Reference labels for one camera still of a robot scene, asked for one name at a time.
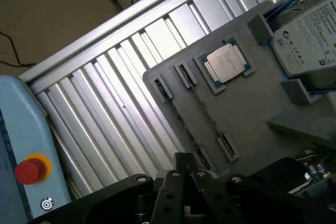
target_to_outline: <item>hard drive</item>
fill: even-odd
[[[271,45],[289,78],[336,87],[336,0],[297,0],[269,20]]]

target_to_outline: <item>red button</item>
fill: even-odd
[[[17,181],[24,185],[38,182],[45,174],[46,166],[38,158],[30,158],[19,163],[14,171]]]

